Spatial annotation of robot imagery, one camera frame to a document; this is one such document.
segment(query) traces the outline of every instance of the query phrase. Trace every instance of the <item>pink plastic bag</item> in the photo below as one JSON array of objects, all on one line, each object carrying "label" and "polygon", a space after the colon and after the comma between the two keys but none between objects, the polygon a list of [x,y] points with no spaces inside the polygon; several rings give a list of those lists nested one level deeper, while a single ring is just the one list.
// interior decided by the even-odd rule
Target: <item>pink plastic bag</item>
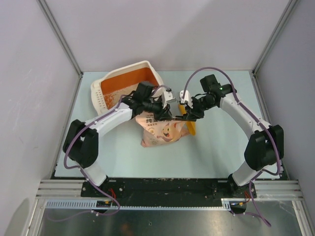
[{"label": "pink plastic bag", "polygon": [[156,121],[152,113],[146,112],[136,116],[136,121],[144,128],[141,142],[144,147],[173,143],[189,134],[185,121]]}]

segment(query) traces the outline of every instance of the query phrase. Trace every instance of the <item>white table surface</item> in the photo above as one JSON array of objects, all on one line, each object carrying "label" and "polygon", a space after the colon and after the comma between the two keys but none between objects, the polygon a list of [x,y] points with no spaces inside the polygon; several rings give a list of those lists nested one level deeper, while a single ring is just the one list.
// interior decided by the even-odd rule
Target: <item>white table surface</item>
[{"label": "white table surface", "polygon": [[[193,71],[158,71],[164,84],[173,91],[184,89]],[[261,115],[248,71],[226,71],[240,97],[257,114]],[[90,85],[107,72],[85,72],[71,115],[71,121],[86,121],[97,116],[91,102]],[[201,71],[191,80],[188,90],[194,95],[202,93],[199,80],[215,74],[223,85],[227,79],[219,72]],[[111,130],[99,140],[99,161],[110,177],[181,177],[226,178],[244,162],[247,138],[242,129],[224,111],[215,107],[205,112],[205,118],[196,122],[196,135],[186,136],[178,142],[157,146],[140,145],[143,128],[136,121],[127,121]],[[77,169],[63,166],[61,151],[56,177],[81,177]],[[68,159],[69,165],[75,163]],[[268,168],[276,171],[276,165]],[[260,178],[275,178],[263,173]]]}]

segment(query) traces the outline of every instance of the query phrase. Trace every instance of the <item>purple cable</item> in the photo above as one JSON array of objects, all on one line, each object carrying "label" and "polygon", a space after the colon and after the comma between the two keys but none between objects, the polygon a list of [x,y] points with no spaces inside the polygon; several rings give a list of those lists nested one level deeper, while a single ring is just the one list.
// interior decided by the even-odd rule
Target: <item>purple cable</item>
[{"label": "purple cable", "polygon": [[98,186],[96,186],[96,185],[89,179],[89,177],[85,174],[85,172],[81,169],[80,166],[78,166],[78,165],[76,165],[76,166],[68,166],[68,165],[67,165],[67,159],[68,159],[70,150],[72,149],[72,147],[73,147],[75,141],[77,141],[77,139],[80,138],[80,136],[82,135],[82,133],[83,133],[84,131],[86,131],[89,127],[91,127],[96,121],[100,121],[101,119],[103,119],[103,118],[109,116],[110,114],[114,113],[115,110],[116,110],[117,108],[119,108],[119,106],[120,106],[120,104],[121,104],[121,102],[122,102],[122,99],[123,99],[123,97],[125,97],[125,96],[126,96],[126,95],[121,95],[121,96],[120,96],[119,102],[117,103],[117,106],[116,106],[114,109],[112,109],[110,112],[108,112],[108,113],[106,113],[106,114],[100,116],[100,117],[97,118],[95,121],[92,121],[91,123],[87,124],[83,129],[81,129],[81,130],[76,134],[76,136],[74,136],[73,140],[70,142],[69,147],[67,148],[67,150],[66,150],[66,152],[65,152],[64,159],[63,159],[63,165],[64,165],[64,167],[65,167],[67,170],[74,169],[74,168],[79,168],[79,169],[80,169],[80,172],[81,172],[82,175],[87,179],[87,181],[89,181],[89,183],[90,183],[98,192],[100,192],[101,194],[103,194],[103,195],[105,195],[106,197],[108,197],[108,198],[110,198],[111,200],[113,200],[113,201],[117,204],[118,208],[117,208],[114,212],[111,212],[111,213],[100,213],[100,212],[95,212],[95,211],[91,211],[91,210],[85,210],[85,211],[81,211],[81,212],[79,212],[79,213],[77,213],[77,214],[75,214],[75,215],[72,215],[72,216],[70,216],[70,217],[67,217],[67,218],[65,218],[65,219],[60,219],[60,220],[51,219],[51,218],[47,215],[46,217],[47,217],[48,220],[53,221],[53,222],[62,222],[62,221],[66,221],[66,220],[72,219],[73,217],[75,217],[75,216],[77,216],[77,215],[80,215],[80,214],[83,214],[83,213],[88,213],[88,212],[94,212],[94,213],[96,213],[97,215],[113,215],[113,214],[116,214],[116,213],[120,210],[120,207],[121,207],[121,206],[120,206],[119,202],[118,202],[115,198],[113,198],[113,197],[110,196],[109,194],[105,193],[105,192],[102,191]]},{"label": "purple cable", "polygon": [[[275,143],[275,141],[274,141],[272,135],[270,134],[270,132],[269,132],[269,130],[267,129],[267,127],[265,127],[265,126],[260,122],[260,120],[250,111],[250,109],[248,109],[248,108],[239,100],[239,98],[237,97],[236,90],[235,90],[235,87],[234,87],[234,84],[233,84],[231,78],[230,78],[224,71],[222,71],[221,69],[218,69],[218,68],[216,68],[216,67],[211,67],[211,66],[203,67],[203,68],[200,68],[200,69],[196,70],[195,72],[193,72],[193,74],[188,78],[188,80],[187,80],[187,82],[186,82],[186,85],[185,85],[185,88],[184,88],[183,97],[185,97],[185,93],[186,93],[188,84],[189,84],[190,80],[193,78],[193,76],[194,76],[195,74],[197,74],[199,71],[201,71],[201,70],[206,70],[206,69],[211,69],[211,70],[216,70],[216,71],[218,71],[218,72],[221,72],[221,73],[228,79],[228,81],[230,82],[231,87],[232,87],[233,97],[234,97],[234,99],[236,100],[237,104],[240,105],[240,106],[244,109],[244,111],[246,111],[247,114],[250,115],[250,116],[257,122],[257,124],[259,124],[259,126],[266,132],[266,134],[267,134],[267,136],[268,136],[268,138],[269,138],[269,140],[270,140],[270,142],[271,142],[271,145],[272,145],[272,147],[273,147],[273,149],[274,149],[274,152],[275,152],[275,154],[276,154],[276,159],[277,159],[277,172],[276,172],[276,173],[273,173],[273,172],[271,172],[271,171],[269,171],[269,170],[262,169],[254,178],[252,178],[252,179],[250,180],[250,182],[249,182],[249,188],[251,189],[252,182],[255,181],[255,179],[258,178],[258,177],[262,174],[262,172],[267,172],[267,173],[269,173],[269,174],[271,174],[271,175],[273,175],[273,176],[277,176],[277,175],[280,173],[280,171],[281,171],[281,168],[280,168],[281,163],[280,163],[279,152],[278,152],[276,143]],[[257,207],[257,205],[256,205],[256,202],[255,202],[255,200],[254,200],[254,197],[253,197],[251,191],[250,191],[250,195],[251,195],[252,203],[253,203],[255,209],[257,210],[258,215],[255,214],[255,213],[250,213],[250,212],[245,213],[245,214],[246,214],[246,215],[252,215],[252,216],[258,216],[259,218],[261,218],[261,219],[263,220],[263,222],[264,222],[268,227],[271,227],[271,224],[269,223],[269,221],[266,220],[266,219],[262,216],[261,212],[259,211],[259,209],[258,209],[258,207]]]},{"label": "purple cable", "polygon": [[152,97],[160,88],[169,89],[169,87],[166,86],[166,85],[160,85],[160,86],[158,86],[158,87],[151,93],[151,97]]}]

